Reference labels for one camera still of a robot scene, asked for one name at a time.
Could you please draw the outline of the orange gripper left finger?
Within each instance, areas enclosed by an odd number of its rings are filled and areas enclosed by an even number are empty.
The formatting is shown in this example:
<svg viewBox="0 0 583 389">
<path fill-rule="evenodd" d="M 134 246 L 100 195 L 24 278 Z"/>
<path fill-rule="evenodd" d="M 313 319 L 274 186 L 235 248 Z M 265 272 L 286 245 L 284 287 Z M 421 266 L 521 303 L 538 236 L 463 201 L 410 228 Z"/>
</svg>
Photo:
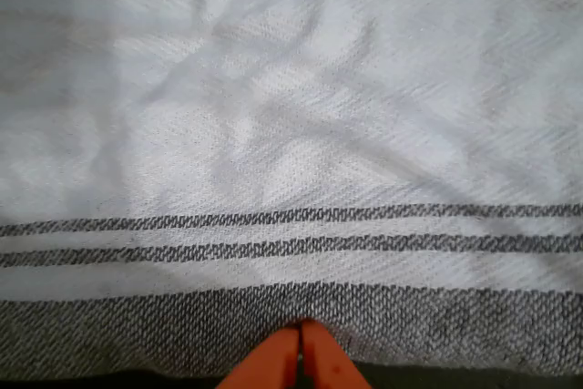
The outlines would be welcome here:
<svg viewBox="0 0 583 389">
<path fill-rule="evenodd" d="M 296 382 L 300 331 L 282 328 L 256 346 L 217 389 L 285 389 Z"/>
</svg>

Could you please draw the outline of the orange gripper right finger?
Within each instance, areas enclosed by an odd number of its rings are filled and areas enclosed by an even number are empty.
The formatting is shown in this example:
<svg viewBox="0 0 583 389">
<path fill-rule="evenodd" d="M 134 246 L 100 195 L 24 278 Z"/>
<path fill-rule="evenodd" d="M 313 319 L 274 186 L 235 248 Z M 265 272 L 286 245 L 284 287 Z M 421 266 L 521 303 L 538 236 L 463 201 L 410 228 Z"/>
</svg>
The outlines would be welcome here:
<svg viewBox="0 0 583 389">
<path fill-rule="evenodd" d="M 304 372 L 320 389 L 371 388 L 326 327 L 317 321 L 301 325 Z"/>
</svg>

